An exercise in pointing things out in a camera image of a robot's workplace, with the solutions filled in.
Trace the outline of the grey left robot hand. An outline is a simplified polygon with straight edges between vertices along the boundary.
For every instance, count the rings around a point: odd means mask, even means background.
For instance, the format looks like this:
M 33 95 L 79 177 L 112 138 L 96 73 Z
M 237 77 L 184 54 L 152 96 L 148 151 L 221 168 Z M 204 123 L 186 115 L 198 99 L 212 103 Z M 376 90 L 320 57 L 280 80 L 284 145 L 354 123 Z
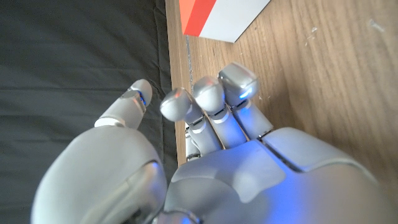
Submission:
M 252 103 L 255 74 L 238 63 L 176 88 L 162 115 L 186 124 L 186 161 L 167 179 L 138 130 L 152 99 L 133 83 L 56 158 L 32 223 L 396 223 L 372 173 L 295 128 L 274 129 Z

